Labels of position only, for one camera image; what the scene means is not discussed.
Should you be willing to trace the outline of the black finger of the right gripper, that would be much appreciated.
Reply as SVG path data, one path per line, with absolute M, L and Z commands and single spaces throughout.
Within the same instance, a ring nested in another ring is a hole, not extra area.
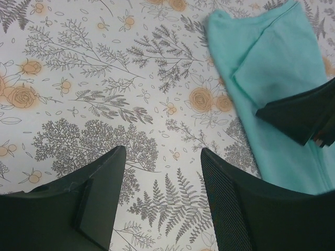
M 270 102 L 256 116 L 300 145 L 334 143 L 334 79 L 307 92 Z

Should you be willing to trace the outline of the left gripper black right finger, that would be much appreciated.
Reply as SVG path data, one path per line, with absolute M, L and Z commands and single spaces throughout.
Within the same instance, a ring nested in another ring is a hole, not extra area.
M 229 164 L 200 161 L 219 250 L 334 250 L 334 192 L 288 190 Z

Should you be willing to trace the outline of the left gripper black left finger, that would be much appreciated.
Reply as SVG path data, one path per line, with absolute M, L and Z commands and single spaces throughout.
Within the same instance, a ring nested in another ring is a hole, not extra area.
M 30 192 L 1 195 L 1 250 L 109 250 L 125 163 L 117 146 Z

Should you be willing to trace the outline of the teal t-shirt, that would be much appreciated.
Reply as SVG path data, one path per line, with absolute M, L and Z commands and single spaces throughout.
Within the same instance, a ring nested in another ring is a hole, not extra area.
M 246 132 L 261 177 L 277 186 L 316 195 L 334 190 L 334 147 L 299 145 L 256 117 L 268 102 L 327 81 L 314 31 L 297 1 L 256 17 L 207 18 L 214 64 Z

